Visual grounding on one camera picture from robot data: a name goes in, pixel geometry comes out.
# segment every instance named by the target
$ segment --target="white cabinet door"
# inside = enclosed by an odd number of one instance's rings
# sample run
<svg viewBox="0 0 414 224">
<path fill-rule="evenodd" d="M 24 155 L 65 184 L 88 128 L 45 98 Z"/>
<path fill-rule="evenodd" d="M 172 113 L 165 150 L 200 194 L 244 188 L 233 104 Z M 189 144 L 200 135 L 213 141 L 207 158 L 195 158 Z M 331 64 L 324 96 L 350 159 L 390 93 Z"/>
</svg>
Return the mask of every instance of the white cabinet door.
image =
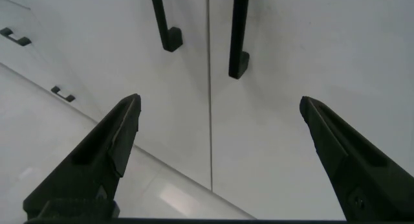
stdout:
<svg viewBox="0 0 414 224">
<path fill-rule="evenodd" d="M 106 114 L 142 98 L 135 143 L 210 188 L 207 0 L 163 0 L 184 44 L 162 48 L 151 0 L 25 0 Z"/>
<path fill-rule="evenodd" d="M 235 80 L 233 0 L 210 0 L 213 191 L 260 219 L 344 219 L 302 96 L 414 174 L 413 2 L 249 0 L 250 62 Z"/>
</svg>

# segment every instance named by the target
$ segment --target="drawer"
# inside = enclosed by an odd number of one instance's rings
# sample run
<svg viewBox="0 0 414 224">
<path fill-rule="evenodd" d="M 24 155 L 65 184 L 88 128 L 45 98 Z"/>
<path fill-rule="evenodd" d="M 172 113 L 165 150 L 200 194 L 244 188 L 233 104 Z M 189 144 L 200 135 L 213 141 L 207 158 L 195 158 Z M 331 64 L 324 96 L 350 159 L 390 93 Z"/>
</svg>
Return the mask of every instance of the drawer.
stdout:
<svg viewBox="0 0 414 224">
<path fill-rule="evenodd" d="M 0 29 L 4 28 L 13 32 L 12 39 L 26 37 L 31 43 L 21 46 L 0 35 L 0 63 L 49 92 L 59 87 L 59 95 L 76 97 L 72 102 L 64 100 L 68 105 L 94 120 L 102 118 L 102 113 L 87 95 L 88 91 L 66 65 L 63 54 L 56 50 L 30 10 L 0 0 Z"/>
</svg>

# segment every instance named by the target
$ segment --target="black cabinet handle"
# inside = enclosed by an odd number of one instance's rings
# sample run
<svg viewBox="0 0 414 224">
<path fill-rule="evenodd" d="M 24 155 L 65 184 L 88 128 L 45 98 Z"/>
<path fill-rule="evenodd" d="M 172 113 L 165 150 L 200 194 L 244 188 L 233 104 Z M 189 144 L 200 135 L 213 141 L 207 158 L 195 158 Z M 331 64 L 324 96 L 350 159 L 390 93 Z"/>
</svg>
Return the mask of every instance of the black cabinet handle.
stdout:
<svg viewBox="0 0 414 224">
<path fill-rule="evenodd" d="M 58 92 L 60 91 L 60 88 L 58 86 L 54 86 L 51 89 L 52 93 L 56 94 L 57 96 L 59 96 L 60 98 L 66 100 L 67 102 L 72 102 L 73 100 L 75 100 L 75 96 L 73 95 L 68 95 L 67 97 L 61 96 Z"/>
<path fill-rule="evenodd" d="M 22 37 L 22 38 L 20 38 L 20 39 L 14 39 L 14 38 L 11 38 L 10 37 L 10 35 L 11 34 L 13 34 L 13 31 L 12 30 L 10 30 L 9 28 L 4 28 L 4 29 L 1 29 L 0 30 L 0 35 L 2 35 L 2 36 L 4 36 L 5 38 L 7 38 L 7 39 L 9 39 L 9 40 L 11 40 L 11 41 L 13 41 L 14 43 L 17 43 L 18 45 L 20 45 L 20 46 L 26 46 L 26 45 L 28 45 L 28 44 L 31 44 L 32 42 L 31 42 L 31 40 L 30 39 L 28 39 L 27 37 Z"/>
<path fill-rule="evenodd" d="M 250 58 L 249 53 L 243 51 L 247 9 L 248 0 L 234 0 L 228 75 L 235 79 L 239 79 L 245 73 Z"/>
<path fill-rule="evenodd" d="M 168 51 L 173 52 L 182 45 L 181 29 L 171 27 L 168 30 L 166 13 L 162 0 L 153 0 L 155 17 L 157 18 L 158 30 L 160 31 L 162 47 Z"/>
</svg>

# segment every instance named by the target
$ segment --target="cabinet door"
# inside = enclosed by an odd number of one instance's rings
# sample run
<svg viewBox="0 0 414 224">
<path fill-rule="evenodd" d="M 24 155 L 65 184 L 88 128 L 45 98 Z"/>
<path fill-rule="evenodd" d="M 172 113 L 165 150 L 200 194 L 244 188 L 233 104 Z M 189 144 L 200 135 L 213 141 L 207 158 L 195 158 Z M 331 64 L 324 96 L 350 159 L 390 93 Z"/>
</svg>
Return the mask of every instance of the cabinet door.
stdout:
<svg viewBox="0 0 414 224">
<path fill-rule="evenodd" d="M 260 219 L 344 219 L 302 96 L 414 174 L 413 1 L 249 0 L 250 61 L 235 80 L 233 0 L 210 0 L 212 190 Z"/>
<path fill-rule="evenodd" d="M 106 114 L 142 98 L 135 143 L 210 188 L 207 0 L 163 0 L 184 44 L 162 48 L 151 0 L 25 0 Z"/>
</svg>

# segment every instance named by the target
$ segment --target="floor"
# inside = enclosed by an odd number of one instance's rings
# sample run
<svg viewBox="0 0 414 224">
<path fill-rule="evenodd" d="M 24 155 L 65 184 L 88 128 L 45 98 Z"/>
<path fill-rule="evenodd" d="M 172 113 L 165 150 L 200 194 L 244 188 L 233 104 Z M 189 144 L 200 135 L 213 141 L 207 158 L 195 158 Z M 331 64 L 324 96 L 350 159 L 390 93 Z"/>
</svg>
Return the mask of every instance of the floor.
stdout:
<svg viewBox="0 0 414 224">
<path fill-rule="evenodd" d="M 95 123 L 0 64 L 0 222 L 23 223 L 22 202 Z M 251 219 L 133 148 L 115 201 L 120 217 Z"/>
</svg>

